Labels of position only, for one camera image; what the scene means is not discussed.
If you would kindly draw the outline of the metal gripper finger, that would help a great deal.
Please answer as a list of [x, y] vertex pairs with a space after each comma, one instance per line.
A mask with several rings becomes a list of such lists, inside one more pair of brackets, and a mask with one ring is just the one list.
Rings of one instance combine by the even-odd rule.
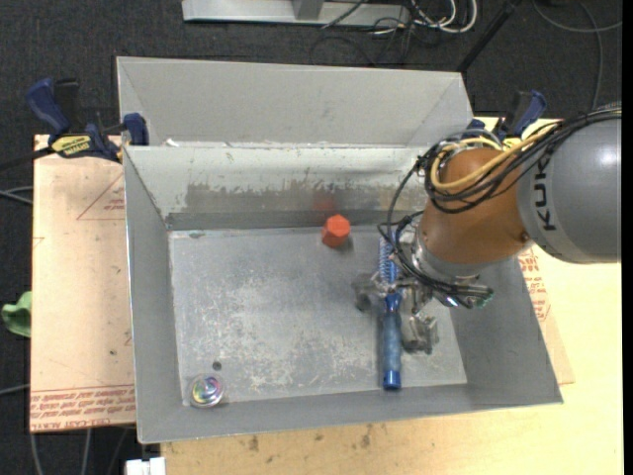
[[352, 281], [355, 307], [362, 313], [381, 313], [385, 308], [385, 289], [377, 271], [361, 273]]
[[403, 347], [407, 352], [433, 353], [439, 342], [438, 323], [434, 316], [410, 315], [403, 320]]

